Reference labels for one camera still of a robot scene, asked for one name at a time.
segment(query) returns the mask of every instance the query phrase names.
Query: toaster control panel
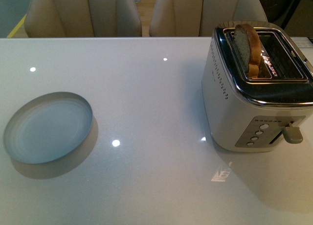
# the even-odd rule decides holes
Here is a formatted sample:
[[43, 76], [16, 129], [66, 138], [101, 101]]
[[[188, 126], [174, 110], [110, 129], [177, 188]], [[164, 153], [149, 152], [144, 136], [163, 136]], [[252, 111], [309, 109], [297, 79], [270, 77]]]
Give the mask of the toaster control panel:
[[256, 116], [237, 143], [238, 148], [274, 147], [283, 139], [282, 129], [290, 123], [297, 126], [305, 116]]

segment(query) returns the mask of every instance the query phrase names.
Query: toaster slot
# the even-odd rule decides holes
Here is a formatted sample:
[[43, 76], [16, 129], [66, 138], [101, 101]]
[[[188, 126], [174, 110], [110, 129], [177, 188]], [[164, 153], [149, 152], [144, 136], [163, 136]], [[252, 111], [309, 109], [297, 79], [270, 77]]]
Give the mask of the toaster slot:
[[226, 38], [243, 79], [249, 82], [306, 82], [308, 78], [301, 70], [301, 60], [292, 47], [275, 31], [257, 30], [261, 41], [261, 62], [257, 78], [249, 78], [234, 41], [234, 30], [226, 32]]
[[295, 54], [286, 48], [275, 33], [259, 33], [262, 43], [262, 59], [274, 79], [303, 79], [292, 57]]

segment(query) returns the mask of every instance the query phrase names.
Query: floor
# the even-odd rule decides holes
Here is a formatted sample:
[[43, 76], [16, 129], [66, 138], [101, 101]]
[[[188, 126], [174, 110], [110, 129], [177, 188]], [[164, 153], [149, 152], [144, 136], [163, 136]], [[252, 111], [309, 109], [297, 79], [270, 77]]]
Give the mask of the floor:
[[26, 14], [30, 0], [0, 0], [0, 38], [7, 37]]

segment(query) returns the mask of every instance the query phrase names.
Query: wooden floor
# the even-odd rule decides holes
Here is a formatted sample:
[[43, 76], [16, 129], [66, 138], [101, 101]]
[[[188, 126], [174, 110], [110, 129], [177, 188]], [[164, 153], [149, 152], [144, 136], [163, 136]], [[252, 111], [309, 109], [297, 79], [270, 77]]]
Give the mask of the wooden floor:
[[[150, 20], [152, 17], [153, 8], [155, 5], [156, 0], [139, 0], [139, 2], [136, 3], [141, 24], [142, 24], [142, 36], [148, 37], [149, 36], [149, 25]], [[16, 33], [14, 33], [12, 38], [27, 38], [27, 34], [25, 33], [24, 24], [21, 24], [21, 26], [18, 28]]]

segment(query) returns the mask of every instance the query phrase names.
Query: toaster lever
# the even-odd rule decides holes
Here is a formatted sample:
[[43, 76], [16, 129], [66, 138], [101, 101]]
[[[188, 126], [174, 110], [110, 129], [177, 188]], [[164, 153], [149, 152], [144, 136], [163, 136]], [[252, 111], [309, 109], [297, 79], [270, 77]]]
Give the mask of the toaster lever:
[[296, 127], [296, 126], [292, 126], [291, 123], [289, 123], [287, 126], [285, 126], [282, 129], [283, 132], [283, 136], [285, 138], [285, 140], [288, 143], [301, 143], [303, 140], [303, 136], [300, 132], [300, 128]]

